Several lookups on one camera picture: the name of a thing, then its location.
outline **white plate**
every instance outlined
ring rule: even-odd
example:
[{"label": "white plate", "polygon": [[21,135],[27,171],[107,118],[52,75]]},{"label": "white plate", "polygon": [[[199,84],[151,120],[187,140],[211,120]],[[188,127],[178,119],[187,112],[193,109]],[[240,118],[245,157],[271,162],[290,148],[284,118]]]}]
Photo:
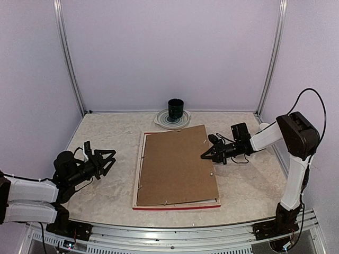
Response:
[{"label": "white plate", "polygon": [[191,119],[191,112],[184,110],[182,117],[177,119],[175,122],[170,122],[168,120],[168,109],[161,110],[154,119],[154,122],[161,127],[168,130],[177,130],[184,128]]}]

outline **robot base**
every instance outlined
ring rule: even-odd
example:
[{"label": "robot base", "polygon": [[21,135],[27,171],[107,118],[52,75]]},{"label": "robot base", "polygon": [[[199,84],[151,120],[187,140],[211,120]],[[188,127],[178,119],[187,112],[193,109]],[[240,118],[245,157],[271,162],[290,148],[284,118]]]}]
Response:
[{"label": "robot base", "polygon": [[280,235],[292,233],[293,230],[297,232],[299,230],[297,216],[300,212],[300,209],[301,206],[294,210],[287,211],[279,203],[276,208],[276,216],[274,220],[256,223],[253,225],[255,239],[258,241],[277,237]]},{"label": "robot base", "polygon": [[69,237],[88,241],[92,233],[92,225],[83,222],[69,220],[69,212],[60,204],[52,204],[57,213],[57,217],[52,224],[47,224],[46,231]]}]

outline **enclosure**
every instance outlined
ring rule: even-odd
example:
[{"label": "enclosure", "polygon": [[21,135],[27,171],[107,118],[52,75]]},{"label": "enclosure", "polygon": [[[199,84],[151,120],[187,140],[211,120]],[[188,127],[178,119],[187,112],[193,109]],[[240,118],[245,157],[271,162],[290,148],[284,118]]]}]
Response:
[{"label": "enclosure", "polygon": [[[140,135],[163,130],[154,118],[171,98],[184,100],[188,126],[229,137],[245,122],[254,135],[307,87],[325,102],[327,128],[305,190],[303,235],[289,253],[337,253],[338,1],[5,0],[0,12],[0,170],[51,177],[56,156],[87,140],[117,151],[108,175],[65,205],[71,219],[94,225],[74,253],[273,253],[249,231],[275,216],[285,190],[282,140],[246,165],[215,165],[219,208],[135,211]],[[322,132],[314,93],[295,111]],[[0,252],[43,253],[39,227],[0,225]],[[63,238],[45,232],[45,240],[55,253]]]}]

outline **lavender wall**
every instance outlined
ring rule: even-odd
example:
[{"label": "lavender wall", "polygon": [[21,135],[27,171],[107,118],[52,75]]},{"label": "lavender wall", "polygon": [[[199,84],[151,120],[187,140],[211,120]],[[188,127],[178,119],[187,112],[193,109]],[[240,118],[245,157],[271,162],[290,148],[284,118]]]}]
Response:
[{"label": "lavender wall", "polygon": [[[52,1],[0,2],[0,169],[51,177],[81,120]],[[0,225],[0,253],[15,253],[23,226]]]},{"label": "lavender wall", "polygon": [[[317,89],[328,113],[327,131],[313,166],[306,189],[306,208],[314,208],[329,253],[337,253],[339,238],[339,2],[289,1],[287,19],[272,87],[263,112],[271,122],[286,113],[301,90]],[[297,106],[322,132],[321,104],[306,92]],[[284,144],[280,151],[288,162]]]},{"label": "lavender wall", "polygon": [[63,1],[78,83],[92,111],[254,111],[279,0]]}]

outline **black cup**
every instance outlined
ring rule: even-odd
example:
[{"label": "black cup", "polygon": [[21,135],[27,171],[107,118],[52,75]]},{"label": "black cup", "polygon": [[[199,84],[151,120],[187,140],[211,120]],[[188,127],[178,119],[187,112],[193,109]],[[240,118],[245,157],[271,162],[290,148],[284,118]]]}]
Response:
[{"label": "black cup", "polygon": [[184,102],[181,99],[170,99],[168,101],[168,120],[175,122],[184,113]]}]

